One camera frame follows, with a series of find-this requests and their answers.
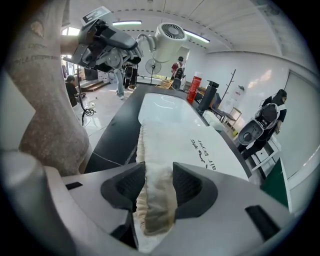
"yellow object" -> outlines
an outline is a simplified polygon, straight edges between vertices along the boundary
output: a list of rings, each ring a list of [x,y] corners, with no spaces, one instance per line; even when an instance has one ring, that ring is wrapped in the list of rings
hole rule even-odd
[[[234,130],[234,132],[232,133],[233,137],[236,137],[238,135],[237,130]]]

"black cable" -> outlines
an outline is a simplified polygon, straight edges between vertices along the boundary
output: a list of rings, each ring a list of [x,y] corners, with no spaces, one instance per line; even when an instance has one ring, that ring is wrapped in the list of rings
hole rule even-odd
[[[80,101],[80,105],[81,108],[83,109],[83,113],[82,113],[82,126],[84,126],[85,121],[84,121],[84,117],[85,115],[87,115],[88,117],[92,117],[95,113],[97,113],[96,111],[94,111],[92,108],[85,108],[84,104],[82,102],[82,95],[81,95],[81,87],[80,87],[80,79],[79,79],[79,66],[76,70],[76,76],[78,79],[78,89],[79,89],[79,101]]]

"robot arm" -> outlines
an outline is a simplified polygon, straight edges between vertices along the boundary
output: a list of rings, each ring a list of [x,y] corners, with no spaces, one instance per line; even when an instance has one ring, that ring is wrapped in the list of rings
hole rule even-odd
[[[119,69],[124,62],[138,64],[143,56],[138,42],[127,33],[108,26],[102,19],[83,26],[78,35],[78,47],[72,58],[65,61],[109,72]]]
[[[159,63],[168,62],[187,40],[184,30],[173,23],[162,23],[155,35],[140,34],[134,39],[122,30],[96,19],[84,25],[78,35],[78,47],[67,62],[87,69],[109,72],[125,62],[138,64],[144,56],[140,44],[147,41],[151,56]]]

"black table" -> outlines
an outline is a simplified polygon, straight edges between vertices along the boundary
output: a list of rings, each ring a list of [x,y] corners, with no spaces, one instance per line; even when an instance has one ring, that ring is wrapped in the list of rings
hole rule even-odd
[[[139,84],[131,96],[123,103],[105,129],[93,150],[86,166],[85,173],[112,169],[136,162],[138,138],[141,127],[138,116],[146,93],[160,93],[184,100],[186,100],[188,95],[183,91],[162,89],[146,84]],[[199,115],[196,111],[199,104],[194,101],[192,106],[193,110],[197,115]],[[251,171],[233,141],[223,131],[220,135],[240,161],[247,176],[250,177]]]

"standing fan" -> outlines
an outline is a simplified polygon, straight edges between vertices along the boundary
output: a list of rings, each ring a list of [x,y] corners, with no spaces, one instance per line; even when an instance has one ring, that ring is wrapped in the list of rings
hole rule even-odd
[[[151,74],[150,85],[152,85],[152,76],[156,75],[161,70],[161,63],[156,62],[153,58],[149,59],[145,64],[145,70]]]

